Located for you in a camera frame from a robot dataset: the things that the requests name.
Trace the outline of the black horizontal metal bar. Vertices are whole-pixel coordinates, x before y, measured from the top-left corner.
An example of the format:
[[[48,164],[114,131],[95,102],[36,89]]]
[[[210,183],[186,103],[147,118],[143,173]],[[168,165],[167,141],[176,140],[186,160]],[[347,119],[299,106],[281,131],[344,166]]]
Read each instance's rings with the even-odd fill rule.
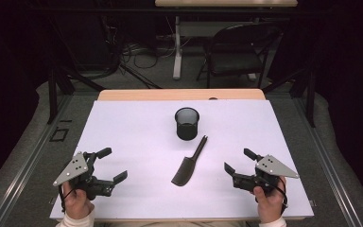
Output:
[[[317,17],[328,15],[331,10],[301,10],[301,9],[251,9],[251,8],[163,8],[163,9],[65,9],[65,8],[29,8],[28,12],[43,13],[43,14],[115,14],[115,15],[216,15],[224,14],[227,16],[236,15],[254,15],[254,16],[292,16],[292,17]]]

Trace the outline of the black comb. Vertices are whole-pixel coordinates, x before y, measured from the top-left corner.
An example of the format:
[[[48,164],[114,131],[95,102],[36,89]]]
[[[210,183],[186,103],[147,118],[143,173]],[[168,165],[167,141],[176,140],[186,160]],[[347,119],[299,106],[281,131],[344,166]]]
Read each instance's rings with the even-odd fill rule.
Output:
[[[176,172],[175,176],[171,180],[171,182],[174,185],[184,186],[189,182],[189,180],[191,179],[191,177],[194,173],[197,159],[200,156],[204,146],[206,145],[207,140],[208,140],[208,136],[204,135],[202,137],[202,139],[200,140],[199,145],[196,148],[194,154],[191,157],[183,158],[178,171]]]

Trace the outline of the black floor socket frame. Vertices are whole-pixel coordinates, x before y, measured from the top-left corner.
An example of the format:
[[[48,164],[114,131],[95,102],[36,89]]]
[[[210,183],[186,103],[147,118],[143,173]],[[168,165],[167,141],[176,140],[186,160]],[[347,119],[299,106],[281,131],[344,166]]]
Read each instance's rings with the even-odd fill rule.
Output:
[[[68,129],[55,128],[52,135],[50,136],[50,142],[63,142],[68,134]]]

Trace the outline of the black folding chair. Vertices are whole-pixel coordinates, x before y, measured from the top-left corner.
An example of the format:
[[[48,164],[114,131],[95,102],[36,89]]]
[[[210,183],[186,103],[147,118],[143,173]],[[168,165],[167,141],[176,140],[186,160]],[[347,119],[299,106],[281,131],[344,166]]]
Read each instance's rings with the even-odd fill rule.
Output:
[[[222,28],[204,46],[204,62],[196,80],[206,73],[206,86],[211,78],[258,74],[261,86],[268,52],[282,35],[272,23],[234,25]]]

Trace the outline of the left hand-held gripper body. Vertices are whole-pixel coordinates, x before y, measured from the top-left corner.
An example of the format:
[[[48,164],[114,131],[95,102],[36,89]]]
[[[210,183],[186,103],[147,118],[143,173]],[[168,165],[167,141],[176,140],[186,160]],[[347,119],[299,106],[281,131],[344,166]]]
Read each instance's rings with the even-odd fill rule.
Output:
[[[87,198],[93,201],[97,196],[109,197],[114,189],[113,181],[99,180],[94,176],[94,164],[98,158],[93,156],[94,152],[78,152],[65,165],[54,186],[60,186],[65,182],[71,184],[74,189],[82,189]]]

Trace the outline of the metal floor rail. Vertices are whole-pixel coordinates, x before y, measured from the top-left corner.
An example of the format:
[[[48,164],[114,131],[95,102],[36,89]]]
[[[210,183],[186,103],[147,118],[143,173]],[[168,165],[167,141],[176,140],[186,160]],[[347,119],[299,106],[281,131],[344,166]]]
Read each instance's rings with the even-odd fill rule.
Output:
[[[53,134],[58,118],[65,112],[72,96],[60,97],[57,113],[49,121],[49,101],[41,99],[26,130],[0,170],[0,227],[23,192],[29,177],[39,162],[43,149]]]
[[[343,186],[340,178],[337,175],[337,171],[333,166],[333,163],[327,153],[327,150],[321,142],[320,136],[316,129],[313,128],[306,118],[305,106],[299,98],[293,98],[293,103],[299,113],[309,136],[315,146],[315,154],[321,165],[322,171],[331,187],[331,190],[337,200],[337,204],[346,219],[349,227],[363,227],[363,224],[356,213],[353,203],[350,200],[348,193]]]

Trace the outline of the person's left hand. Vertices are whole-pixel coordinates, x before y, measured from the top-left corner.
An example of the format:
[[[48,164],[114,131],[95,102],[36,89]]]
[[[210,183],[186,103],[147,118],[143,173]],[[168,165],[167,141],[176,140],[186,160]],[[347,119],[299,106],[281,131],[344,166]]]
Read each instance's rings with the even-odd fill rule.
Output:
[[[90,215],[95,206],[88,200],[87,194],[82,189],[73,189],[65,182],[62,185],[62,192],[65,196],[65,214],[72,219],[83,219]]]

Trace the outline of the black stand leg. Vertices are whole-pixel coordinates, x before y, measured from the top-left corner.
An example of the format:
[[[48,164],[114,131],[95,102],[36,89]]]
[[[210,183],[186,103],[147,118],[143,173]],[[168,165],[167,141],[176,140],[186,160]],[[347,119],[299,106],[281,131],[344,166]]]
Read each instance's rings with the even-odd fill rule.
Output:
[[[158,84],[154,83],[153,81],[151,81],[150,79],[146,78],[145,76],[141,75],[139,72],[137,72],[133,68],[130,68],[130,67],[126,66],[123,63],[121,63],[119,65],[119,67],[122,68],[125,72],[129,73],[130,75],[132,75],[134,78],[136,78],[139,81],[141,81],[148,89],[161,89],[161,86],[159,86]]]

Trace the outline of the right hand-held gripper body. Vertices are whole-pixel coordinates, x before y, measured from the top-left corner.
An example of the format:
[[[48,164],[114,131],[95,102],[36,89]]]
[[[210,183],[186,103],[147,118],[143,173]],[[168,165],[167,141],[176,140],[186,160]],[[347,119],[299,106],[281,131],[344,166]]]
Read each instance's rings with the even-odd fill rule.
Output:
[[[255,173],[251,176],[234,173],[233,186],[252,192],[255,186],[260,186],[265,193],[270,193],[277,187],[281,176],[298,179],[299,174],[283,164],[272,155],[262,156],[256,161]]]

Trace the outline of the black metal stand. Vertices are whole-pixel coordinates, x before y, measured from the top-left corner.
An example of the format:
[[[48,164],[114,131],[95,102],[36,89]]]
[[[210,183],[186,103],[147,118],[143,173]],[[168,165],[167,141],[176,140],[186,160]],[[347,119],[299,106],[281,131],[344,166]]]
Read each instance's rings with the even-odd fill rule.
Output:
[[[315,127],[314,122],[314,105],[315,105],[315,87],[316,87],[316,76],[314,72],[307,68],[301,68],[294,73],[272,82],[270,85],[262,89],[263,93],[266,94],[282,86],[290,80],[294,80],[292,87],[289,90],[289,94],[293,98],[299,98],[306,93],[305,101],[305,117],[311,127]]]
[[[49,93],[49,118],[47,123],[51,124],[59,114],[57,88],[66,95],[70,96],[75,92],[75,87],[70,78],[81,81],[83,84],[101,92],[104,87],[82,76],[76,69],[62,63],[52,46],[45,49],[45,55],[49,62],[50,73],[48,74],[48,93]]]

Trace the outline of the person's right hand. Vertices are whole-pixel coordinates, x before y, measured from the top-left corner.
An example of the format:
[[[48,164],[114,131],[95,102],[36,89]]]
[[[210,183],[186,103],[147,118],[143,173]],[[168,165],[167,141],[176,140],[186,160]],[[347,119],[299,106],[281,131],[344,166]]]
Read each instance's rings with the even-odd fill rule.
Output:
[[[285,200],[285,177],[280,177],[277,188],[268,195],[260,186],[253,188],[253,195],[257,200],[257,212],[261,224],[269,224],[282,216],[282,208]]]

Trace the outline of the dark curtain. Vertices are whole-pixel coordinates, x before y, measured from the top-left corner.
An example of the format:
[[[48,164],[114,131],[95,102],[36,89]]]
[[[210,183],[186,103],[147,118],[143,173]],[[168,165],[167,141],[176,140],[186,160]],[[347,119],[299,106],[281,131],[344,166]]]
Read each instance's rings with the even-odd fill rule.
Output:
[[[329,103],[340,152],[363,185],[363,0],[339,0],[328,28],[317,89]]]
[[[39,101],[38,64],[25,15],[16,0],[0,0],[0,169]]]

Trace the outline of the black mesh pen cup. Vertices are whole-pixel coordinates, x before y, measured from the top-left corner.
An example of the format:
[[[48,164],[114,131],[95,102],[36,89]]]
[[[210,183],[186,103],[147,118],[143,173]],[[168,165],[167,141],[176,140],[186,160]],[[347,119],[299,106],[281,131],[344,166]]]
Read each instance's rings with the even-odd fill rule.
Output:
[[[190,107],[178,109],[175,113],[177,135],[181,140],[190,141],[198,135],[199,112]]]

